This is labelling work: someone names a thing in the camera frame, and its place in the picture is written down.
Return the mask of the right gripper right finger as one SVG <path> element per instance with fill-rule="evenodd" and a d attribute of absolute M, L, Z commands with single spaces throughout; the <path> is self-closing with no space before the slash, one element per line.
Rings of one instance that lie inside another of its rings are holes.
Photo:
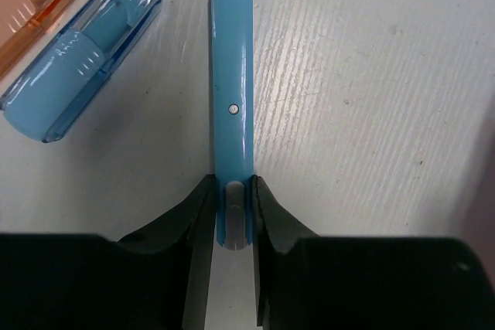
<path fill-rule="evenodd" d="M 257 323 L 264 329 L 492 329 L 494 292 L 446 237 L 319 236 L 251 180 Z"/>

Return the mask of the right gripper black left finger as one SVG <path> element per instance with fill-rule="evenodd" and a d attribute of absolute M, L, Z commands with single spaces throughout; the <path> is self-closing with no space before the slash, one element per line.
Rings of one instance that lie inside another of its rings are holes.
<path fill-rule="evenodd" d="M 94 234 L 1 236 L 3 329 L 202 329 L 216 181 L 118 241 Z"/>

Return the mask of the blue marker cap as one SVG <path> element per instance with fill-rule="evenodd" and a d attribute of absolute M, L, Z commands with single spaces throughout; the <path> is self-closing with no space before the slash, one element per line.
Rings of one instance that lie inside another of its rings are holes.
<path fill-rule="evenodd" d="M 162 0 L 88 0 L 1 97 L 6 121 L 59 141 L 140 40 Z"/>

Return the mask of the blue highlighter pen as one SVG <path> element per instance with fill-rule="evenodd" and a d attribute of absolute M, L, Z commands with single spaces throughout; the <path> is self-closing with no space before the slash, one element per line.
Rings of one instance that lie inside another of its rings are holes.
<path fill-rule="evenodd" d="M 210 24 L 217 241 L 242 250 L 253 240 L 253 0 L 210 0 Z"/>

